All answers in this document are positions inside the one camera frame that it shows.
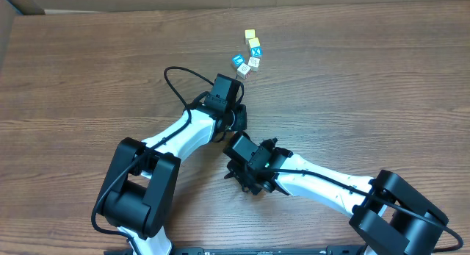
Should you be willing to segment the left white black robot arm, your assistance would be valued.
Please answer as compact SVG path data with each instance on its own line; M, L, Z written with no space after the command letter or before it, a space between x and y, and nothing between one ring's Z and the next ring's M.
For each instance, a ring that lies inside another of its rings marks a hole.
M142 141L119 142L91 214L93 228L126 238L125 254L171 254L164 224L181 163L216 136L247 127L244 85L217 75L212 89L184 105L182 116Z

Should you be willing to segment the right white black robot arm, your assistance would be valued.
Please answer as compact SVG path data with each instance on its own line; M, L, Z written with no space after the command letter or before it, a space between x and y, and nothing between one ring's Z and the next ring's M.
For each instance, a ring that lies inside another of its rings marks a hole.
M230 159L228 176L254 195L277 190L342 213L366 243L365 254L437 251L449 219L401 176L387 170L375 178L343 174L310 163L276 142L256 145L246 133L236 133L223 150Z

